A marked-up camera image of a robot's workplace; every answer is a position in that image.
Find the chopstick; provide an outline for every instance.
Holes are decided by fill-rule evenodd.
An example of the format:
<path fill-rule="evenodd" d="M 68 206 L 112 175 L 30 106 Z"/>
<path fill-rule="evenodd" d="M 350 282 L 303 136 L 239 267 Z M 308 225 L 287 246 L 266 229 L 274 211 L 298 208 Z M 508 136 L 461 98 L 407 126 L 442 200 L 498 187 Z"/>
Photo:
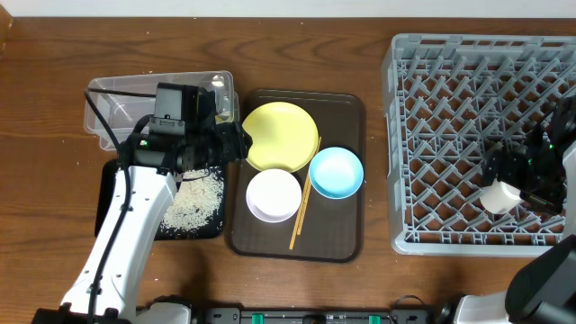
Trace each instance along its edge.
<path fill-rule="evenodd" d="M 318 154 L 321 142 L 322 137 L 319 137 L 318 146 L 316 147 L 316 152 L 314 152 L 314 156 Z M 294 248 L 294 241 L 296 240 L 296 234 L 300 235 L 300 233 L 302 232 L 302 225 L 304 223 L 304 214 L 306 213 L 306 207 L 308 206 L 308 197 L 310 197 L 310 189 L 311 189 L 311 181 L 309 170 L 308 173 L 306 174 L 306 182 L 304 183 L 304 189 L 302 191 L 302 201 L 300 202 L 300 207 L 298 208 L 298 213 L 296 214 L 296 223 L 294 224 L 294 231 L 292 232 L 292 239 L 290 240 L 290 249 Z"/>

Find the transparent plastic bin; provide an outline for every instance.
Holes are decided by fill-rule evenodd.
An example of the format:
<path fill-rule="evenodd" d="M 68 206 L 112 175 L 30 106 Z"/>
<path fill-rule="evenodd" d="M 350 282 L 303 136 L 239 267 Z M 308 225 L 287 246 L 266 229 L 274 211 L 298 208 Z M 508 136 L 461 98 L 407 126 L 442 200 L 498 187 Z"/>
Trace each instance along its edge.
<path fill-rule="evenodd" d="M 576 95 L 576 38 L 400 34 L 382 63 L 392 247 L 401 254 L 537 257 L 564 216 L 485 211 L 484 159 Z M 547 126 L 550 114 L 543 125 Z"/>
<path fill-rule="evenodd" d="M 214 91 L 216 93 L 216 122 L 234 122 L 239 119 L 238 95 L 234 92 L 232 74 L 228 71 L 100 77 L 92 80 L 88 86 L 155 94 L 159 82 L 201 86 L 208 91 Z M 96 93 L 92 93 L 91 96 L 119 142 L 128 138 L 136 122 L 142 116 L 154 113 L 156 101 L 154 98 Z M 100 137 L 100 147 L 103 150 L 115 150 L 104 126 L 98 121 L 88 103 L 85 104 L 85 130 Z"/>

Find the blue bowl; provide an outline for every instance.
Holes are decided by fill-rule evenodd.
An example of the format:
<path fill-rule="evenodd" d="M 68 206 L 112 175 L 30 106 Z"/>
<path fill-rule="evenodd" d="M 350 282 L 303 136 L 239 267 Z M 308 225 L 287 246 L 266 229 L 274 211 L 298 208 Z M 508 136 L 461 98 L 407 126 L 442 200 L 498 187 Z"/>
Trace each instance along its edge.
<path fill-rule="evenodd" d="M 364 180 L 360 159 L 344 148 L 323 149 L 310 162 L 309 171 L 314 189 L 330 199 L 353 195 Z"/>

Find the yellow bowl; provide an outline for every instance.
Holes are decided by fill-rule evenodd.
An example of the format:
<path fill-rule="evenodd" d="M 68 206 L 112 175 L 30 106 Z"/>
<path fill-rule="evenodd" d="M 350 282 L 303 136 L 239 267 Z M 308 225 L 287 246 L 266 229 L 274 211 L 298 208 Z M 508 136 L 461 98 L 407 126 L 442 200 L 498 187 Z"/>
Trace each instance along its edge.
<path fill-rule="evenodd" d="M 247 161 L 259 171 L 298 171 L 310 162 L 318 146 L 316 123 L 292 103 L 264 104 L 244 120 L 242 127 L 254 141 Z"/>

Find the bowl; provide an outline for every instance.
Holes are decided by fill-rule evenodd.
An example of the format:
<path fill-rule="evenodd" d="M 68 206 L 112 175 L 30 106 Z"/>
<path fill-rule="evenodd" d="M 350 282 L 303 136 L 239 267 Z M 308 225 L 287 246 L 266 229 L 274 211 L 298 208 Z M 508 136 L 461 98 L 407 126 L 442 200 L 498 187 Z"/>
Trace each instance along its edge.
<path fill-rule="evenodd" d="M 280 169 L 260 172 L 246 189 L 246 204 L 261 221 L 286 221 L 298 211 L 301 201 L 300 184 L 293 175 Z"/>
<path fill-rule="evenodd" d="M 259 106 L 242 123 L 252 137 L 247 162 L 257 169 L 296 172 L 314 157 L 318 129 L 312 117 L 292 103 Z"/>
<path fill-rule="evenodd" d="M 312 159 L 309 172 L 314 189 L 330 199 L 353 195 L 364 180 L 362 162 L 345 148 L 323 149 Z"/>

